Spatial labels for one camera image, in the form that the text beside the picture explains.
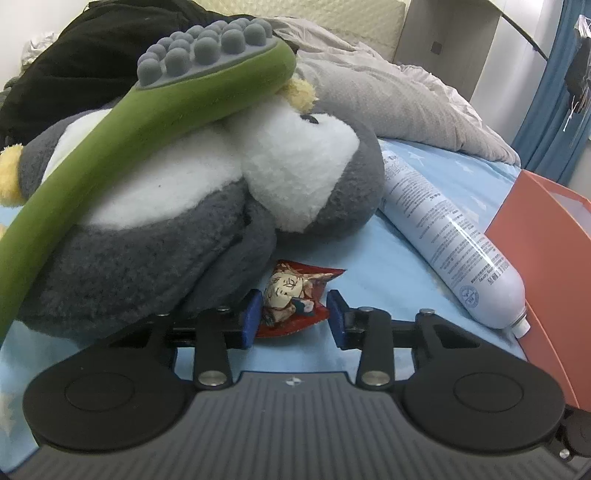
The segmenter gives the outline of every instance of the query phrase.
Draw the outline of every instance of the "ribbed black surface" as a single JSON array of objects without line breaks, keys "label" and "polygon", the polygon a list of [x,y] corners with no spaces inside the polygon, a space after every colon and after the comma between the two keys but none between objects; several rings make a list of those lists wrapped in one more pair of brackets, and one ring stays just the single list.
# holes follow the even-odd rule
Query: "ribbed black surface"
[{"label": "ribbed black surface", "polygon": [[83,456],[41,448],[14,480],[573,480],[538,448],[478,457],[416,431],[384,393],[344,374],[245,373],[199,394],[181,422],[127,452]]}]

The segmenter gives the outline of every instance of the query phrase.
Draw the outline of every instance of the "cartoon face print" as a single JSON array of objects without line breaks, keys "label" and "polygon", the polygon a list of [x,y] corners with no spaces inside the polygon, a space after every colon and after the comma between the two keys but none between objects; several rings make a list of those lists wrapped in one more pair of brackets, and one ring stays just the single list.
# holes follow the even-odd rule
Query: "cartoon face print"
[{"label": "cartoon face print", "polygon": [[304,279],[288,272],[280,272],[271,277],[265,290],[267,306],[274,309],[287,307],[293,297],[300,297],[304,291]]}]

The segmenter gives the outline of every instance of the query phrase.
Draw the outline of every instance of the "light blue bedsheet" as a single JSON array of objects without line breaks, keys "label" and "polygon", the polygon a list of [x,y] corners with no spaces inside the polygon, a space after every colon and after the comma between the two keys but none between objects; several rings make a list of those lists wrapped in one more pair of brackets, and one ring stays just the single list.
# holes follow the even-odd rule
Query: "light blue bedsheet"
[{"label": "light blue bedsheet", "polygon": [[[463,154],[400,141],[382,142],[439,187],[484,231],[507,196],[519,169],[477,160]],[[9,223],[15,210],[0,209],[0,222]],[[466,330],[524,358],[508,332],[492,332],[474,322],[433,270],[380,213],[356,235],[324,245],[279,247],[275,259],[286,258],[322,267],[346,268],[329,283],[353,307],[368,305],[389,311],[393,318],[413,320],[429,307]],[[268,273],[261,279],[264,288]],[[10,471],[35,450],[22,415],[22,394],[40,371],[75,353],[76,347],[29,331],[15,322],[0,351],[0,469]],[[397,378],[413,372],[408,351],[395,353]],[[326,322],[287,338],[259,340],[249,351],[230,351],[235,376],[244,370],[347,371],[354,378],[358,351],[335,347]],[[177,373],[191,377],[192,354],[181,349]]]}]

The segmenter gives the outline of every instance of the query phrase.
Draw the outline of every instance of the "black jacket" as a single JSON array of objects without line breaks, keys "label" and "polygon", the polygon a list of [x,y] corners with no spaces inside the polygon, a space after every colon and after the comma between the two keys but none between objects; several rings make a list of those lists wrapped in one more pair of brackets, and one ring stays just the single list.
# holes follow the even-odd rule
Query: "black jacket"
[{"label": "black jacket", "polygon": [[191,0],[91,2],[14,84],[0,109],[0,148],[125,95],[137,81],[137,59],[158,39],[232,18]]}]

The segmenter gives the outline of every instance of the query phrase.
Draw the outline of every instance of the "candy wrapper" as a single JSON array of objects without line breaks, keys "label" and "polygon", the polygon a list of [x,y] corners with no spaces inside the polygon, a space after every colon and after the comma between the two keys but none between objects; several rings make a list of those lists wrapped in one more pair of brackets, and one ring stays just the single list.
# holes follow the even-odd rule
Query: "candy wrapper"
[{"label": "candy wrapper", "polygon": [[265,289],[264,324],[256,336],[289,335],[326,320],[329,312],[320,298],[327,282],[343,272],[337,268],[278,260]]}]

